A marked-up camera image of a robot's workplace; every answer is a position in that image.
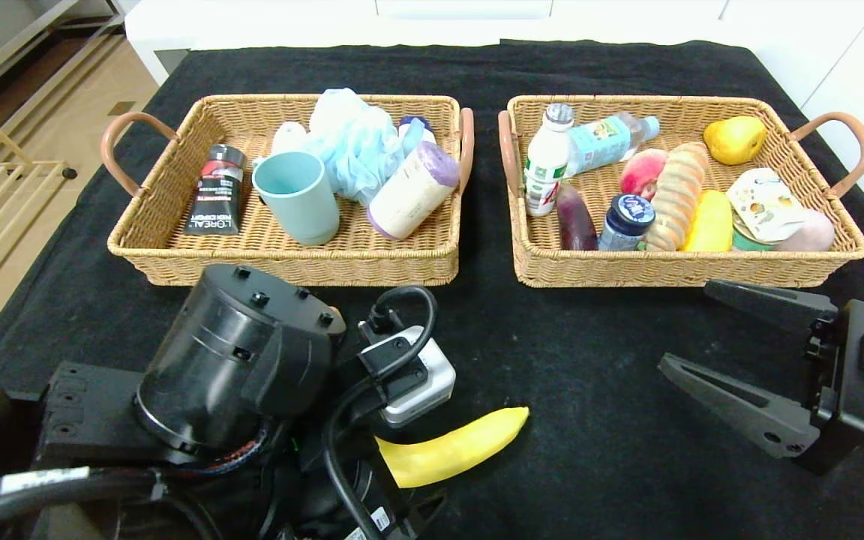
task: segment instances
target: light blue cup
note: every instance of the light blue cup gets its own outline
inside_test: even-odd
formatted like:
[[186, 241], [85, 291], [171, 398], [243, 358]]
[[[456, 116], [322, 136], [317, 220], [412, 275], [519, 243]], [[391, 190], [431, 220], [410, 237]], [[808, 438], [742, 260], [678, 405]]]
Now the light blue cup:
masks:
[[339, 230], [339, 205], [326, 180], [326, 165], [306, 151], [285, 151], [262, 160], [253, 187], [278, 224], [306, 246], [332, 240]]

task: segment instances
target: blue label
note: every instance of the blue label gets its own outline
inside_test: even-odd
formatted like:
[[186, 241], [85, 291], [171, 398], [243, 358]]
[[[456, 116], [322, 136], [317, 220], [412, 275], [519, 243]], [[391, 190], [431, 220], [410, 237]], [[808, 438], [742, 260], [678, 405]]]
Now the blue label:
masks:
[[578, 150], [578, 172], [614, 164], [632, 143], [632, 132], [616, 116], [573, 127], [568, 134]]

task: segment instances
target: bottle cap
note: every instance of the bottle cap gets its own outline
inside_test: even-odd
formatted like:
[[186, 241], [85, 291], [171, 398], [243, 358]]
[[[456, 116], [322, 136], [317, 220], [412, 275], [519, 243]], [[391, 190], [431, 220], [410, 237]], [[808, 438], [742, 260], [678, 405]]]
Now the bottle cap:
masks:
[[645, 121], [645, 133], [642, 136], [642, 140], [652, 140], [656, 138], [659, 134], [659, 119], [655, 116], [646, 116]]
[[549, 103], [545, 107], [545, 119], [553, 124], [571, 124], [575, 121], [575, 112], [567, 103]]
[[419, 120], [422, 123], [422, 127], [426, 130], [432, 131], [432, 126], [429, 125], [429, 121], [425, 119], [424, 116], [402, 116], [402, 119], [398, 121], [398, 127], [407, 126], [412, 123], [413, 119]]
[[609, 218], [617, 219], [617, 225], [630, 236], [645, 233], [656, 219], [656, 210], [652, 203], [631, 193], [616, 195], [611, 202]]
[[213, 144], [208, 150], [209, 160], [229, 161], [231, 164], [236, 164], [240, 169], [246, 161], [246, 154], [234, 146], [227, 144]]

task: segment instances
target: bread roll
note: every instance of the bread roll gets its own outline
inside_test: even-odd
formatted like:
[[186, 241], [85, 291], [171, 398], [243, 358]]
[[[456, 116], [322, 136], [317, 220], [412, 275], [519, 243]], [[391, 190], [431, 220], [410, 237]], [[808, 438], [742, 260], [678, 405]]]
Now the bread roll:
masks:
[[645, 233], [648, 251], [675, 251], [686, 243], [709, 170], [709, 152], [700, 142], [670, 151], [655, 182], [655, 223]]

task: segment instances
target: dark blue lid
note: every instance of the dark blue lid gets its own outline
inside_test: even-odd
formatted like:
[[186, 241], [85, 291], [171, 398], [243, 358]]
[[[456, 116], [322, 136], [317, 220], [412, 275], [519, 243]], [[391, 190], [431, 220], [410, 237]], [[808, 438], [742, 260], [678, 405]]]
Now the dark blue lid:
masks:
[[644, 198], [624, 193], [613, 198], [606, 219], [618, 232], [639, 236], [655, 221], [656, 210], [652, 208], [652, 203]]

